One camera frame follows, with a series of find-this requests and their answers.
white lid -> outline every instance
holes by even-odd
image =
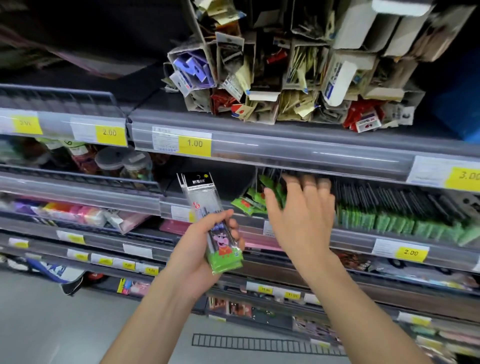
[[[131,149],[118,146],[107,146],[95,156],[95,163],[103,170],[119,170],[123,168],[123,158]]]
[[[142,168],[150,167],[152,159],[147,152],[140,152],[133,150],[123,158],[123,165],[128,170],[141,170]]]

hand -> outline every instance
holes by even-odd
[[[280,210],[275,193],[265,188],[268,218],[275,237],[300,275],[308,280],[313,267],[332,256],[330,234],[335,219],[335,196],[331,183],[305,175],[283,175],[287,183],[287,202]]]
[[[245,249],[245,241],[238,232],[238,223],[231,218],[233,210],[209,214],[190,225],[184,236],[173,250],[165,270],[181,285],[181,290],[189,297],[198,299],[220,278],[213,274],[212,267],[205,259],[207,249],[207,232],[216,223],[227,221],[231,227],[232,237],[238,241],[240,249]]]

pen refill package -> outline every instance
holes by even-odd
[[[210,172],[177,173],[183,193],[187,196],[195,220],[210,213],[223,211],[222,203]],[[214,226],[207,234],[206,257],[213,274],[240,268],[243,256],[233,239],[226,221]]]

right hand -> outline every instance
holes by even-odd
[[[283,211],[275,193],[264,189],[268,218],[278,244],[300,275],[308,280],[312,270],[326,264],[333,255],[329,245],[335,219],[335,196],[330,194],[328,179],[316,182],[313,176],[305,175],[300,182],[296,177],[282,177],[287,183]]]

floor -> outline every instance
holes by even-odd
[[[96,364],[138,302],[80,290],[65,296],[56,283],[0,272],[0,353],[8,364]],[[282,336],[190,315],[171,364],[348,364],[345,357],[237,351],[192,346],[194,333],[281,339]]]

